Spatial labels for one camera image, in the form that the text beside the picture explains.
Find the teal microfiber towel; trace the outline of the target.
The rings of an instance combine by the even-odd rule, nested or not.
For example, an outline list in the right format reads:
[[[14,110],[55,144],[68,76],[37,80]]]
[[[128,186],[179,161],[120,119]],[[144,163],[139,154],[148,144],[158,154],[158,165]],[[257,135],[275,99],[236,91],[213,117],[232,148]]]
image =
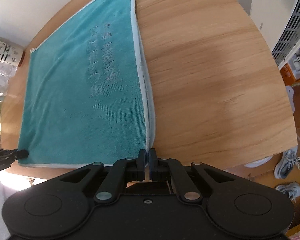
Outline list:
[[[25,167],[136,158],[155,138],[135,0],[92,0],[31,49],[19,150]]]

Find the clear water bottle red label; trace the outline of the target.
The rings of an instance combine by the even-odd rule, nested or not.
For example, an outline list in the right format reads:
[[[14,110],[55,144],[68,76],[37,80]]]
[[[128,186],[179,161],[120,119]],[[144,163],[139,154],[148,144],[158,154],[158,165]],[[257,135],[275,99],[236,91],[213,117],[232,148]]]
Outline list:
[[[16,66],[0,63],[0,76],[4,76],[7,78],[14,77],[17,72]]]

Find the red lid patterned tumbler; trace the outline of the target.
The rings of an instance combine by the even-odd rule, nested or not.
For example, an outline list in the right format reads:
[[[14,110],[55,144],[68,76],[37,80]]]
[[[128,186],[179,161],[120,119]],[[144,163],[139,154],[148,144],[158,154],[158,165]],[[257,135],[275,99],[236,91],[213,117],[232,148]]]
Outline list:
[[[24,50],[0,40],[0,63],[20,67],[25,56]]]

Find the grey sneaker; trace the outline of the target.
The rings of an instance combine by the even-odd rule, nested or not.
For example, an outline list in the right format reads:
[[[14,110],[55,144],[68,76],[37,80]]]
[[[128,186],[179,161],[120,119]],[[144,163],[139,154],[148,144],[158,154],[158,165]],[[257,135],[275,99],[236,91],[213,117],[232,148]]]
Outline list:
[[[297,151],[298,147],[296,146],[282,153],[282,158],[274,170],[274,177],[276,179],[286,179],[288,177],[296,162]]]
[[[277,185],[275,190],[285,194],[292,202],[296,202],[296,199],[300,197],[300,185],[297,182],[287,185]]]

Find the orange cardboard box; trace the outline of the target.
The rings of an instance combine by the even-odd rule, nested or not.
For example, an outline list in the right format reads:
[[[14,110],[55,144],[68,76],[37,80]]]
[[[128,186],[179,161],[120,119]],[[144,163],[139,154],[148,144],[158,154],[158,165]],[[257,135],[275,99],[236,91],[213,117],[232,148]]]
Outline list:
[[[296,70],[289,63],[280,69],[280,74],[286,86],[300,85],[300,70]]]

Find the white perforated appliance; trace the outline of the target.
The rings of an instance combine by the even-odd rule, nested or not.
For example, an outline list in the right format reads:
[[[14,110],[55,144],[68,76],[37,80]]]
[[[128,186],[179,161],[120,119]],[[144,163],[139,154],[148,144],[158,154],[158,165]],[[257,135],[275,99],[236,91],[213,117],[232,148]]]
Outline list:
[[[250,17],[262,34],[280,67],[284,58],[274,51],[293,14],[298,0],[252,0]]]

